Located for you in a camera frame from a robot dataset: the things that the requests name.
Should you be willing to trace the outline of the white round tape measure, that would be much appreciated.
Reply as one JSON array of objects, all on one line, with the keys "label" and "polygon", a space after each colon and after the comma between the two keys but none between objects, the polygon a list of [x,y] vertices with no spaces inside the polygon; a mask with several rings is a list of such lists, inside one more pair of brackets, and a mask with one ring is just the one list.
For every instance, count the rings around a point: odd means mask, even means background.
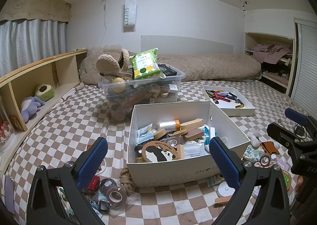
[{"label": "white round tape measure", "polygon": [[230,187],[227,182],[222,182],[217,187],[217,195],[219,198],[232,196],[235,193],[235,189]]}]

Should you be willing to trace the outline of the beige rope knot ball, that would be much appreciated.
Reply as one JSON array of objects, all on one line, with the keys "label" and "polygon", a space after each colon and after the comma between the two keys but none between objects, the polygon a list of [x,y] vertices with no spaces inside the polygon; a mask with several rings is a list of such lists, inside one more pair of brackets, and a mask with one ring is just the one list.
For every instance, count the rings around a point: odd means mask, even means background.
[{"label": "beige rope knot ball", "polygon": [[130,171],[128,168],[123,168],[120,172],[119,181],[121,186],[126,190],[126,192],[134,192],[136,185],[131,177]]}]

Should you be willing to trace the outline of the brown tape roll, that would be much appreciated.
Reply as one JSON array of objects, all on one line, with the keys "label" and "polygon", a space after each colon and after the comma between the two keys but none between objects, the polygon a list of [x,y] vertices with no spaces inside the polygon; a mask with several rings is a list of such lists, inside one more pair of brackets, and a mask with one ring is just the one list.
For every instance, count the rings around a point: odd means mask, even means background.
[{"label": "brown tape roll", "polygon": [[262,167],[267,167],[271,162],[271,155],[269,153],[265,153],[260,157],[260,164]]}]

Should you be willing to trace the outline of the blue floral fabric pouch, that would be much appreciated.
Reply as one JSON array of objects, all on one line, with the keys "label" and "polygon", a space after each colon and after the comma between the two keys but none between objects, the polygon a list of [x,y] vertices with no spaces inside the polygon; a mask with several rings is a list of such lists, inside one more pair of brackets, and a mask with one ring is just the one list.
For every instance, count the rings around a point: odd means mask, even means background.
[{"label": "blue floral fabric pouch", "polygon": [[243,153],[243,159],[250,161],[251,163],[256,163],[260,161],[264,154],[265,151],[261,146],[254,148],[251,144],[249,144]]}]

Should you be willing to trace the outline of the red cardboard box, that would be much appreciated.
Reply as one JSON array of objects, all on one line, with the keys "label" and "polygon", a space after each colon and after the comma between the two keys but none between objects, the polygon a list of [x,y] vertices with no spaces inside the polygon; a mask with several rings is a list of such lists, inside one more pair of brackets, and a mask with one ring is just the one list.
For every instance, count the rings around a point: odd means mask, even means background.
[{"label": "red cardboard box", "polygon": [[89,186],[83,189],[82,192],[88,195],[94,195],[99,190],[100,177],[94,176]]}]

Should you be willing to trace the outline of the black round tin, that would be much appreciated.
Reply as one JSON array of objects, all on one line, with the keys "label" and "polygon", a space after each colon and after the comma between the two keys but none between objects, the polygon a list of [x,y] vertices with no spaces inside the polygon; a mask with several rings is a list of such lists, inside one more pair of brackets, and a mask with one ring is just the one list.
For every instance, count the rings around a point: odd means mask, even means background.
[{"label": "black round tin", "polygon": [[99,190],[104,196],[109,197],[111,193],[118,193],[119,187],[114,179],[105,178],[100,181]]}]

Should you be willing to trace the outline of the white shallow tray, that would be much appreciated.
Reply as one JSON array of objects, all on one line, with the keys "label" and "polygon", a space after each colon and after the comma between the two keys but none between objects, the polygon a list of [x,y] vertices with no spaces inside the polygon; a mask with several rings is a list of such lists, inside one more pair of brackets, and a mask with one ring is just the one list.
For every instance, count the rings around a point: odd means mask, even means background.
[{"label": "white shallow tray", "polygon": [[210,100],[229,117],[255,115],[255,107],[236,88],[204,85],[202,92],[207,100]]}]

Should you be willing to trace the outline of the purple plush toy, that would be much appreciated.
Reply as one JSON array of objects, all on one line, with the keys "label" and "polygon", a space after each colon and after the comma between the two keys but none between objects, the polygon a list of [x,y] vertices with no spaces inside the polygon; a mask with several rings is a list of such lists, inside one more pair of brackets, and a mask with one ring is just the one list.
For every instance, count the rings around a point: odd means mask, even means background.
[{"label": "purple plush toy", "polygon": [[43,106],[45,101],[42,101],[40,98],[34,96],[26,97],[21,102],[21,116],[25,123],[36,114],[38,108]]}]

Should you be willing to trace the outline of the avocado plush toy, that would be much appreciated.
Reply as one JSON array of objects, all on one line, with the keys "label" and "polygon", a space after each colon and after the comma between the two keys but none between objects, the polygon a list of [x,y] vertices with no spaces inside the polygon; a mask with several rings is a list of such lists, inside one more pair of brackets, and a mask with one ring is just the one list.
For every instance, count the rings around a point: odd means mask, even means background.
[{"label": "avocado plush toy", "polygon": [[42,101],[48,101],[55,95],[55,88],[50,84],[40,84],[36,87],[34,95]]}]

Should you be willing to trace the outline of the wooden bed shelf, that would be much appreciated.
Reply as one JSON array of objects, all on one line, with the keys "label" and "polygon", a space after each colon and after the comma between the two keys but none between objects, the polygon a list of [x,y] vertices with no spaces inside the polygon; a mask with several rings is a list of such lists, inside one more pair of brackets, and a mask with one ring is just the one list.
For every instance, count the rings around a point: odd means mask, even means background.
[{"label": "wooden bed shelf", "polygon": [[[71,51],[33,62],[1,77],[1,107],[7,119],[16,118],[21,129],[10,135],[1,145],[1,172],[5,173],[19,146],[30,131],[58,100],[79,84],[79,59],[85,58],[86,49]],[[55,88],[55,95],[40,107],[34,118],[24,122],[21,103],[25,97],[33,96],[39,84]]]}]

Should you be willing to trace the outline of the panda round wooden coaster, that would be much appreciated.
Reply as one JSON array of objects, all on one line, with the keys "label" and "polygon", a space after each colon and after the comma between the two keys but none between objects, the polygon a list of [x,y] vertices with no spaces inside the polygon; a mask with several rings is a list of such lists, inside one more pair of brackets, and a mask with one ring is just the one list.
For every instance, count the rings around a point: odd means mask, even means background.
[{"label": "panda round wooden coaster", "polygon": [[151,141],[142,147],[142,157],[145,162],[157,163],[177,160],[178,153],[165,142]]}]

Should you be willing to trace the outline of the clear plastic storage bin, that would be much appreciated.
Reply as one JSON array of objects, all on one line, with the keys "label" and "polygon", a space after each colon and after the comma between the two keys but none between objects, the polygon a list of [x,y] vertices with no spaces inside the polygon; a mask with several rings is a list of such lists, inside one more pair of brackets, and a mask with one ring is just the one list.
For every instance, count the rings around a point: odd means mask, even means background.
[{"label": "clear plastic storage bin", "polygon": [[[134,106],[138,104],[177,101],[180,84],[186,74],[169,64],[159,64],[159,68],[166,75],[165,79],[158,77],[133,80],[129,71],[100,74],[97,87],[103,89],[112,121],[122,123],[130,119]],[[116,93],[112,89],[112,80],[116,77],[125,80],[126,89],[122,93]]]}]

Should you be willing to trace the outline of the grey window curtain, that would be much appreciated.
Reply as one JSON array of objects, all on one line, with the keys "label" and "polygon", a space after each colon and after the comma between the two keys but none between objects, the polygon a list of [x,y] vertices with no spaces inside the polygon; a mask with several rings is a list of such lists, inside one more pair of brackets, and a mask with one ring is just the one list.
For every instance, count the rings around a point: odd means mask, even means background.
[{"label": "grey window curtain", "polygon": [[1,76],[66,52],[66,23],[53,20],[1,22]]}]

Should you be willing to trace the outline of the green wet wipes pack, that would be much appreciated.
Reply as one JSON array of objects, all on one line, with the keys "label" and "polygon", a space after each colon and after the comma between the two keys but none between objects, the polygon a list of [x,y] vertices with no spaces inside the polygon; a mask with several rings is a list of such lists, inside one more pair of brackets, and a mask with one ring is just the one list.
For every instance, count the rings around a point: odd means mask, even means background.
[{"label": "green wet wipes pack", "polygon": [[159,69],[157,51],[158,48],[153,48],[130,56],[134,80],[166,78],[166,75]]}]

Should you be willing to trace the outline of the wall closet with clothes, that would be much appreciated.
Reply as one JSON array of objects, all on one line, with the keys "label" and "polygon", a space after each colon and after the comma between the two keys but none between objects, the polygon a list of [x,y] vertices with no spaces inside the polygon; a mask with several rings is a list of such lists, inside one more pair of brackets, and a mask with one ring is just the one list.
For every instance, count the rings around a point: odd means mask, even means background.
[{"label": "wall closet with clothes", "polygon": [[282,35],[246,32],[245,53],[261,64],[265,84],[291,95],[296,76],[296,40]]}]

